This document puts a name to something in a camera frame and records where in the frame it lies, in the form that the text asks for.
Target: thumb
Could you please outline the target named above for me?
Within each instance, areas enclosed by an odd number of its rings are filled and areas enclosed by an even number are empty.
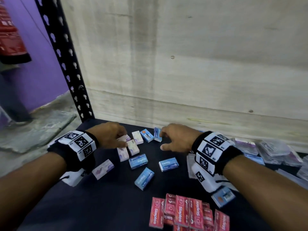
[[[172,143],[164,143],[160,146],[162,151],[173,151],[173,144]]]
[[[118,148],[127,147],[127,142],[125,142],[125,141],[117,141],[116,140],[116,147],[118,147]]]

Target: dark tabletop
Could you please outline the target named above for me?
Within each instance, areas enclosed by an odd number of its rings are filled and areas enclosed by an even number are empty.
[[[103,120],[87,120],[78,129],[86,130]],[[129,134],[141,131],[139,126],[123,124]],[[131,170],[128,160],[120,162],[116,149],[98,149],[94,155],[96,166],[110,159],[114,169],[101,179],[96,180],[93,174],[85,176],[76,187],[63,182],[52,187],[36,207],[28,214],[19,231],[124,231],[155,230],[149,228],[152,197],[165,198],[166,193],[200,199],[210,203],[214,211],[218,207],[198,180],[189,179],[186,155],[170,151],[161,151],[155,140],[138,145],[140,154],[145,153],[148,164]],[[176,157],[179,167],[161,172],[158,162]],[[145,167],[155,175],[144,191],[134,182]],[[267,165],[276,170],[278,166]],[[283,170],[296,174],[298,168],[281,165]],[[230,230],[271,230],[260,218],[243,196],[234,192],[236,198],[220,210],[230,216]],[[165,225],[164,230],[172,230]]]

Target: person's right hand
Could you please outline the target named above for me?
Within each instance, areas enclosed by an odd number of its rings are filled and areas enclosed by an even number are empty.
[[[192,145],[202,132],[181,124],[169,124],[161,129],[160,137],[168,137],[171,143],[160,146],[163,151],[189,152]]]

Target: black fire extinguisher base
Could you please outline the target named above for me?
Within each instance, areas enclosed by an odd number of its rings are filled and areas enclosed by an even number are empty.
[[[32,59],[31,59],[30,55],[27,53],[27,54],[14,55],[14,56],[3,56],[3,55],[0,55],[0,61],[3,64],[15,65],[15,64],[31,62]]]

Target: pile of red staple boxes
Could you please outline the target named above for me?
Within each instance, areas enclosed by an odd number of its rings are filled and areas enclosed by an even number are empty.
[[[152,199],[149,226],[163,229],[173,225],[173,231],[229,231],[230,218],[221,211],[213,212],[208,203],[198,199],[166,194],[166,199]]]

